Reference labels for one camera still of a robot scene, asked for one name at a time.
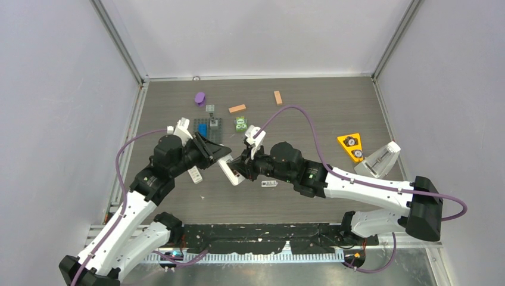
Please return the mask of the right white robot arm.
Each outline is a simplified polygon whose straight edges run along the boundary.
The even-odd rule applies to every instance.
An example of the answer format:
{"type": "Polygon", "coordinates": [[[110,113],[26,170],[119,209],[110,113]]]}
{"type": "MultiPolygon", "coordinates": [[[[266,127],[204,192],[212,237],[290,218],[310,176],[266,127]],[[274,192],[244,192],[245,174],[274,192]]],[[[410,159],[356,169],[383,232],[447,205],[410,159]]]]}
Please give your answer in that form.
{"type": "Polygon", "coordinates": [[[307,160],[287,142],[264,148],[247,148],[227,165],[245,179],[263,175],[292,184],[303,196],[344,198],[374,205],[370,212],[344,214],[340,237],[347,244],[389,232],[405,232],[413,238],[436,242],[441,238],[443,199],[432,181],[417,176],[413,182],[387,181],[347,173],[339,168],[307,160]]]}

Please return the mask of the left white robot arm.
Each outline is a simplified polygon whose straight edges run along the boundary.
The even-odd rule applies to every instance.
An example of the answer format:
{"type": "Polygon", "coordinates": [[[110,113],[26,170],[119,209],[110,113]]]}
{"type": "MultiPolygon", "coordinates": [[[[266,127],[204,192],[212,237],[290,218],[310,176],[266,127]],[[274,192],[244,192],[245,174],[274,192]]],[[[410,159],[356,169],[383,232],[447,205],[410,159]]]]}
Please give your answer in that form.
{"type": "Polygon", "coordinates": [[[187,141],[175,134],[162,136],[104,229],[76,257],[65,256],[60,262],[65,283],[120,285],[154,250],[165,244],[177,246],[183,237],[182,222],[167,212],[156,215],[146,233],[136,238],[132,234],[174,189],[179,175],[193,167],[207,169],[231,152],[199,133],[187,141]]]}

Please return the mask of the white remote control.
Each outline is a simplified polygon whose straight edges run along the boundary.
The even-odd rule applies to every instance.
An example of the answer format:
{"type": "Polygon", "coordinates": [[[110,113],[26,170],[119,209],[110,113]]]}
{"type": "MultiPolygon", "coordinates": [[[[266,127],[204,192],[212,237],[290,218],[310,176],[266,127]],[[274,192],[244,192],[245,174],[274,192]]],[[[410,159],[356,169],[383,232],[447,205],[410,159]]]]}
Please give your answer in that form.
{"type": "Polygon", "coordinates": [[[240,173],[230,168],[228,163],[230,163],[232,160],[233,157],[230,154],[228,154],[218,159],[217,163],[220,166],[223,173],[225,174],[225,176],[228,178],[229,182],[233,186],[237,186],[241,184],[245,180],[245,178],[240,173]]]}
{"type": "Polygon", "coordinates": [[[188,174],[190,175],[194,184],[199,184],[203,181],[202,175],[196,166],[188,169],[188,174]]]}

